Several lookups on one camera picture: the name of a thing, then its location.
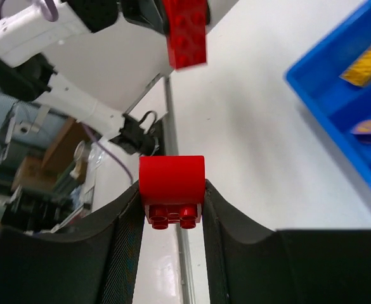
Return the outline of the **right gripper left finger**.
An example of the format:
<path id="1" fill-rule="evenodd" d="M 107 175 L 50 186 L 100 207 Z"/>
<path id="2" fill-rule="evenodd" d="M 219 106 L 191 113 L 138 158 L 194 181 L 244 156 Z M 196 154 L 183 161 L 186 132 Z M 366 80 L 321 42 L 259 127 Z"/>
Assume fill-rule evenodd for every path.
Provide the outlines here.
<path id="1" fill-rule="evenodd" d="M 55 233 L 0 227 L 0 303 L 131 303 L 143 226 L 134 184 Z"/>

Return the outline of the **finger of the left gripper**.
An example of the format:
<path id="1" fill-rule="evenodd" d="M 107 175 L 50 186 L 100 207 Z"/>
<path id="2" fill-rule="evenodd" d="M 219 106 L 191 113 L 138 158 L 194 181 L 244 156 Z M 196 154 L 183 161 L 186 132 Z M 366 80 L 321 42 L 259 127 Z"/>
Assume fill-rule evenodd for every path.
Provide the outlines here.
<path id="1" fill-rule="evenodd" d="M 163 1 L 121 0 L 120 8 L 127 22 L 162 35 L 169 34 L 169 20 Z"/>

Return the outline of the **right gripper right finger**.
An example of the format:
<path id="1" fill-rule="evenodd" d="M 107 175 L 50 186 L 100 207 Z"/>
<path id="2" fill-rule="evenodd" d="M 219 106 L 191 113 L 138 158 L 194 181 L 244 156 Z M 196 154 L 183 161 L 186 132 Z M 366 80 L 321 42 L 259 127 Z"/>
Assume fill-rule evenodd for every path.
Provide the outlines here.
<path id="1" fill-rule="evenodd" d="M 371 229 L 271 230 L 211 183 L 202 221 L 211 303 L 371 303 Z"/>

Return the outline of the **red lego plate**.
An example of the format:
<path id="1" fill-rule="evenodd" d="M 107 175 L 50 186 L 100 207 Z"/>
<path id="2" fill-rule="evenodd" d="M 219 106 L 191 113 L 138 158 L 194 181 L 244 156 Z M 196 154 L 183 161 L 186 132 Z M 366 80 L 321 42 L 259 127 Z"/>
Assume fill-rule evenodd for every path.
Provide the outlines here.
<path id="1" fill-rule="evenodd" d="M 162 3 L 169 22 L 167 52 L 170 66 L 179 70 L 206 63 L 208 2 L 173 0 Z"/>

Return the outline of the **red flower lego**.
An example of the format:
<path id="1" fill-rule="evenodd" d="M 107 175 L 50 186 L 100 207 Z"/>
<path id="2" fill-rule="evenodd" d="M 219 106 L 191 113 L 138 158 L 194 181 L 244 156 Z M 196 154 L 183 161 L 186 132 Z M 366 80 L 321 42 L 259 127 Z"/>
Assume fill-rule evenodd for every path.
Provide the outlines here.
<path id="1" fill-rule="evenodd" d="M 200 222 L 205 195 L 205 158 L 142 156 L 139 189 L 148 223 L 156 230 L 178 224 L 193 229 Z"/>

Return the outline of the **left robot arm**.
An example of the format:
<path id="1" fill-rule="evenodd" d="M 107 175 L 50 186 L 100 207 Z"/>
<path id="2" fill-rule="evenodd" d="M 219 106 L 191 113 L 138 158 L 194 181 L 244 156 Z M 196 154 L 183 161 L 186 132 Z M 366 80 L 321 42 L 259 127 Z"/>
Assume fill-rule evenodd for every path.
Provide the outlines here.
<path id="1" fill-rule="evenodd" d="M 0 90 L 24 102 L 37 101 L 81 122 L 90 132 L 127 154 L 152 156 L 160 135 L 119 113 L 64 77 L 45 57 L 46 47 L 71 37 L 95 34 L 120 16 L 134 25 L 168 32 L 160 1 L 32 1 L 11 16 L 0 1 Z"/>

